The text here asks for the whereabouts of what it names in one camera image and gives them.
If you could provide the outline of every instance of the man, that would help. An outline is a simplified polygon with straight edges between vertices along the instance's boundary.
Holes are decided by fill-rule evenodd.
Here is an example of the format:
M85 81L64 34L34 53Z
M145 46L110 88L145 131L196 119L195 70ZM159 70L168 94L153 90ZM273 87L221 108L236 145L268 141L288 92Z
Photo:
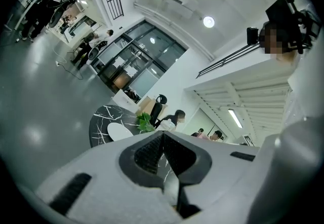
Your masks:
M219 130L216 130L215 133L210 136L210 140L211 141L217 141L218 139L224 140L223 133L220 132Z
M94 38L89 43L85 43L85 47L83 47L78 52L77 56L73 60L71 60L71 63L75 65L81 59L81 57L84 54L86 54L84 58L82 58L80 64L77 66L77 70L80 70L81 67L87 62L88 54L91 51L91 49L93 49L100 42L107 41L108 38L111 37L112 35L113 35L112 29L108 30L107 32L95 34Z
M203 133L203 131L204 131L204 129L203 129L203 128L200 128L200 129L198 130L198 132L194 132L194 133L192 133L191 136L193 136L193 137L198 137L201 133Z
M26 40L27 37L33 42L33 39L41 32L42 28L46 26L47 23L51 20L56 8L51 8L57 6L61 0L42 0L41 5L39 6L39 12L36 16L33 17L30 21L28 21L24 29L19 34L22 40ZM29 33L30 28L38 21L38 25L35 27L31 34Z

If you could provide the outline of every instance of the woman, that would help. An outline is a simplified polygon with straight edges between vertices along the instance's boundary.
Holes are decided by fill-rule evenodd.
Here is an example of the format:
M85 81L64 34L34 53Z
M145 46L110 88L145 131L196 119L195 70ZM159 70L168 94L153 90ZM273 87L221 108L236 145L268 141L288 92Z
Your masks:
M154 127L157 128L162 121L167 121L170 119L172 123L177 126L178 123L183 123L185 119L186 113L183 110L178 109L174 115L167 115L165 118L163 118L161 121L158 121Z

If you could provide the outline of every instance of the recessed ceiling light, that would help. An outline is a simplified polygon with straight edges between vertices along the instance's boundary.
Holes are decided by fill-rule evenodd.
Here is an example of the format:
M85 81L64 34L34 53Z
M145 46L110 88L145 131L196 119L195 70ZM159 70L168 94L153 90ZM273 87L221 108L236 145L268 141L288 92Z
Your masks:
M211 28L215 25L215 21L212 17L207 16L204 18L204 25L208 28Z
M239 122L239 120L238 120L238 118L237 118L235 112L234 112L232 109L229 109L228 112L229 112L229 113L231 114L231 116L233 117L233 119L234 119L235 123L237 124L237 126L238 126L239 128L243 128L242 125L241 125L241 123Z

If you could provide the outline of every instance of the white plate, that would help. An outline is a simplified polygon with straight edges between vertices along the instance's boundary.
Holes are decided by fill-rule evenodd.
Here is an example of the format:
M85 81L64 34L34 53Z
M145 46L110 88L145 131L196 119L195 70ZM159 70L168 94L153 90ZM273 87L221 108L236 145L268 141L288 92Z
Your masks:
M121 140L133 136L131 131L119 123L110 123L107 127L108 134L113 141Z

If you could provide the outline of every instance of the glass door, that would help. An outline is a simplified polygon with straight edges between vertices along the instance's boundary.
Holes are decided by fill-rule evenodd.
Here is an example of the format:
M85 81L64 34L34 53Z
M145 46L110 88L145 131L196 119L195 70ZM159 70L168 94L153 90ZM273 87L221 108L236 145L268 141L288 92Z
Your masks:
M149 56L130 44L101 71L99 77L116 93L136 78L151 61Z

